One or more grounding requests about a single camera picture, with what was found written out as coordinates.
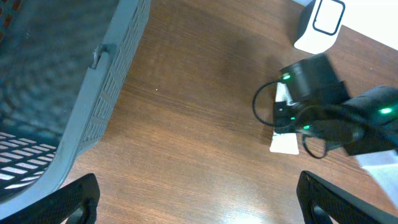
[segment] laundry basket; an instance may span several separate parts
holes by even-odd
[[[150,0],[0,0],[0,219],[57,190],[105,132]]]

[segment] blue-gray basket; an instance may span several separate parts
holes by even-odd
[[[101,139],[149,9],[0,0],[0,219],[57,190]]]

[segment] ventilation hole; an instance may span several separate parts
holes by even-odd
[[[21,181],[35,180],[35,179],[38,179],[39,177],[40,176],[26,177],[26,178],[23,178]]]
[[[38,160],[35,160],[35,159],[30,159],[30,160],[28,160],[28,162],[31,162],[31,163],[34,163],[34,164],[38,164],[38,165],[46,165],[47,164],[46,162],[38,161]]]
[[[13,159],[22,159],[23,158],[23,156],[14,155],[14,154],[11,154],[11,153],[8,153],[8,152],[0,153],[0,155],[7,156],[7,157],[10,157],[10,158],[13,158]]]
[[[24,155],[24,156],[31,156],[33,155],[32,153],[21,151],[21,150],[14,150],[13,152]]]
[[[40,174],[43,174],[43,173],[44,173],[44,171],[38,171],[38,172],[34,173],[33,175],[40,175]]]
[[[6,187],[5,189],[15,189],[15,188],[18,188],[18,187],[23,187],[23,186],[29,185],[29,184],[31,184],[33,182],[34,181],[30,181],[30,182],[23,183],[23,184],[12,184],[12,185]]]
[[[18,140],[9,140],[9,142],[13,142],[13,143],[20,144],[20,145],[23,145],[23,146],[27,145],[27,143],[21,142],[21,141],[18,141]]]
[[[41,151],[45,151],[45,152],[47,152],[47,151],[49,151],[50,149],[46,149],[46,148],[44,148],[44,147],[40,147],[40,146],[32,146],[32,148],[34,148],[34,149],[39,149],[39,150],[41,150]]]
[[[49,149],[56,149],[56,147],[54,147],[54,146],[49,146],[49,145],[47,145],[47,144],[41,144],[40,146],[47,147],[47,148],[49,148]]]
[[[33,152],[33,153],[42,153],[42,151],[35,150],[35,149],[30,149],[30,148],[23,148],[23,150],[26,150],[26,151],[29,151],[29,152]]]
[[[12,15],[8,14],[6,19],[4,20],[4,23],[2,24],[2,26],[5,27],[5,28],[9,27],[11,21],[12,21]]]
[[[15,0],[14,4],[12,5],[12,9],[15,11],[18,10],[19,6],[21,6],[21,2],[22,2],[21,0]]]
[[[31,144],[36,143],[35,141],[29,140],[29,139],[24,139],[24,138],[19,139],[19,140],[24,141],[24,142],[28,142],[28,143],[31,143]]]
[[[9,138],[14,138],[15,136],[11,135],[11,134],[7,134],[7,133],[0,133],[0,135],[5,136],[5,137],[9,137]]]
[[[0,144],[3,144],[3,145],[5,145],[5,146],[18,147],[17,144],[5,142],[5,141],[1,141]]]
[[[13,172],[15,174],[25,174],[27,171],[26,170],[21,170],[13,167],[4,167],[1,168],[2,170],[8,171],[8,172]]]
[[[28,168],[28,169],[36,169],[36,168],[38,168],[38,166],[31,165],[31,164],[26,164],[24,162],[17,163],[16,165],[19,166],[19,167]]]
[[[6,158],[0,157],[0,162],[9,162],[9,161],[11,161],[11,160],[10,160],[10,159],[6,159]]]
[[[14,176],[0,173],[0,180],[11,180]]]
[[[39,159],[42,159],[42,160],[44,160],[44,161],[49,161],[49,162],[52,161],[51,158],[47,158],[47,157],[44,157],[44,156],[40,156],[40,157],[38,157],[38,158],[39,158]]]

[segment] wooden floor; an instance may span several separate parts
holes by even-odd
[[[153,0],[106,134],[66,181],[97,176],[98,223],[303,223],[302,170],[398,215],[343,150],[322,160],[301,147],[297,156],[269,151],[272,128],[250,104],[259,85],[310,56],[290,43],[302,9],[291,0]],[[398,84],[398,52],[349,28],[328,54],[352,95]],[[274,92],[262,96],[265,118]]]

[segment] green indicator light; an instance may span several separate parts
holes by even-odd
[[[381,110],[379,110],[380,114],[389,114],[392,112],[391,108],[383,108]]]
[[[283,80],[288,80],[288,79],[290,79],[291,78],[291,76],[287,73],[286,75],[284,75],[284,77],[282,78]]]

